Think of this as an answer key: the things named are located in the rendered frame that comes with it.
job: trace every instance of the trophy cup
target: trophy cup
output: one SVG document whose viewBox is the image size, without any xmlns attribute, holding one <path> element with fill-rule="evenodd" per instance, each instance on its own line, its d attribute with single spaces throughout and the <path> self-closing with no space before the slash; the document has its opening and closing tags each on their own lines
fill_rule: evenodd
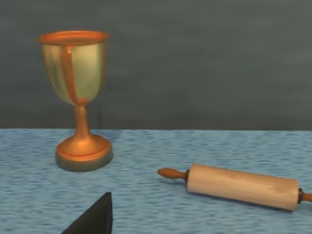
<svg viewBox="0 0 312 234">
<path fill-rule="evenodd" d="M 90 133 L 86 104 L 99 94 L 105 80 L 108 34 L 63 31 L 41 35 L 42 53 L 51 86 L 74 105 L 76 131 L 56 148 L 56 163 L 68 171 L 91 171 L 109 163 L 112 145 Z"/>
</svg>

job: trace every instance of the orange rim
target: orange rim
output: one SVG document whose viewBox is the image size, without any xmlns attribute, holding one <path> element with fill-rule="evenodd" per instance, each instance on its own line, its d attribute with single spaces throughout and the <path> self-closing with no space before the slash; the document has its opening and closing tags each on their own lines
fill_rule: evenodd
<svg viewBox="0 0 312 234">
<path fill-rule="evenodd" d="M 51 45 L 87 45 L 107 41 L 109 34 L 95 31 L 61 31 L 43 34 L 38 41 Z"/>
</svg>

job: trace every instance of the wooden rolling pin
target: wooden rolling pin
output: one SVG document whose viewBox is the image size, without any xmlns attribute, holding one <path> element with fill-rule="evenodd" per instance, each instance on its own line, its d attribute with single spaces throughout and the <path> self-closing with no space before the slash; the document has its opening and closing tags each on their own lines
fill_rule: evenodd
<svg viewBox="0 0 312 234">
<path fill-rule="evenodd" d="M 194 163 L 187 172 L 172 168 L 159 169 L 158 174 L 170 179 L 184 179 L 187 190 L 258 205 L 293 211 L 301 201 L 312 202 L 296 179 L 211 167 Z"/>
</svg>

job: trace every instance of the gray wall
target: gray wall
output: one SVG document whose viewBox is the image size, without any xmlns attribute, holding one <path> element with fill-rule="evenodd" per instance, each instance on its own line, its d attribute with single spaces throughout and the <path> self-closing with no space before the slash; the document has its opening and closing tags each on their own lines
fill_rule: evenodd
<svg viewBox="0 0 312 234">
<path fill-rule="evenodd" d="M 73 127 L 39 34 L 110 33 L 93 128 L 312 130 L 306 0 L 2 0 L 0 127 Z"/>
</svg>

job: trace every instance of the blue surface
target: blue surface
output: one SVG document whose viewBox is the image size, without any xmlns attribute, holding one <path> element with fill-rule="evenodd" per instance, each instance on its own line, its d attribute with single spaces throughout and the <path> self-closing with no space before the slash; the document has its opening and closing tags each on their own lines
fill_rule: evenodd
<svg viewBox="0 0 312 234">
<path fill-rule="evenodd" d="M 0 130 L 0 233 L 59 234 L 111 191 L 114 234 L 311 233 L 312 205 L 293 213 L 186 192 L 160 167 L 193 162 L 298 178 L 312 192 L 312 132 L 94 131 L 114 159 L 93 172 L 55 165 L 55 146 L 72 130 Z"/>
</svg>

